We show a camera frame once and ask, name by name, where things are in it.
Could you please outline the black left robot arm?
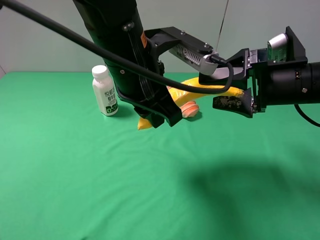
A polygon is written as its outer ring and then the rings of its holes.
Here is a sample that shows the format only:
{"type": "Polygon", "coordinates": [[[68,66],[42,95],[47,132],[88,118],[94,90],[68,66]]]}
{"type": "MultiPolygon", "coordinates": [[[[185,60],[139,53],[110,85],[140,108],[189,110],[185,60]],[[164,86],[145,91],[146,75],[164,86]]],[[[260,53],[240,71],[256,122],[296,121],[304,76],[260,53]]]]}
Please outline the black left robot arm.
{"type": "MultiPolygon", "coordinates": [[[[181,45],[196,57],[213,52],[211,46],[176,27],[145,31],[134,0],[76,0],[74,4],[93,42],[134,64],[156,74],[164,74],[159,56],[181,45]]],[[[113,78],[118,97],[134,106],[137,114],[154,128],[164,122],[172,127],[182,119],[182,112],[166,85],[132,73],[112,60],[104,62],[113,78]]]]}

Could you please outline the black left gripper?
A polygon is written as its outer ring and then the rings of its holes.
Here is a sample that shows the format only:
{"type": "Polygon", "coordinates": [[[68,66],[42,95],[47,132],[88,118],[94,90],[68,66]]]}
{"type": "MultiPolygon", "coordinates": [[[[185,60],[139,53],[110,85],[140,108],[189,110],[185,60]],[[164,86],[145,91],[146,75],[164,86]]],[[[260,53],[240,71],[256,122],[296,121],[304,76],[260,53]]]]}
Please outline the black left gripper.
{"type": "MultiPolygon", "coordinates": [[[[181,44],[188,49],[209,54],[214,49],[176,27],[144,31],[141,26],[118,26],[103,29],[103,48],[160,76],[164,66],[159,56],[181,44]]],[[[181,109],[172,99],[165,84],[130,72],[112,59],[104,59],[119,98],[134,106],[139,115],[138,129],[158,128],[165,121],[173,127],[182,119],[181,109]]]]}

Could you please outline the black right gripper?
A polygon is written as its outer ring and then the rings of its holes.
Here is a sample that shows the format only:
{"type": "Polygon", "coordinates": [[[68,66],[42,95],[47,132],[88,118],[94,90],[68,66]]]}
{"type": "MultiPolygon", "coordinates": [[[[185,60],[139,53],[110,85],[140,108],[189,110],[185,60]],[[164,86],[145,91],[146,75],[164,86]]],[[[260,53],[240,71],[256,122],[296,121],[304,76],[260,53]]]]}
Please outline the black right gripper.
{"type": "MultiPolygon", "coordinates": [[[[287,26],[285,62],[268,60],[266,48],[244,48],[228,59],[233,66],[231,86],[241,89],[239,96],[217,96],[212,107],[252,118],[265,112],[267,106],[300,105],[308,102],[308,59],[306,50],[294,31],[287,26]]],[[[227,67],[217,68],[212,75],[198,76],[200,85],[225,85],[227,67]]]]}

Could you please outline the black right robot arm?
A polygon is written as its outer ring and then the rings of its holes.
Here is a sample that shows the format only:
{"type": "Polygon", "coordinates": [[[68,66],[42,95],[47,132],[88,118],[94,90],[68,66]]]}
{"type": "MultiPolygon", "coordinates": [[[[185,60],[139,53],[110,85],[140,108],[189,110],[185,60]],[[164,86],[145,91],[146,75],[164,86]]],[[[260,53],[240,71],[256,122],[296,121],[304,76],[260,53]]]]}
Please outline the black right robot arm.
{"type": "Polygon", "coordinates": [[[318,104],[320,64],[309,63],[306,50],[287,26],[266,48],[241,49],[228,59],[234,71],[232,87],[242,96],[217,96],[212,107],[252,118],[267,106],[318,104]]]}

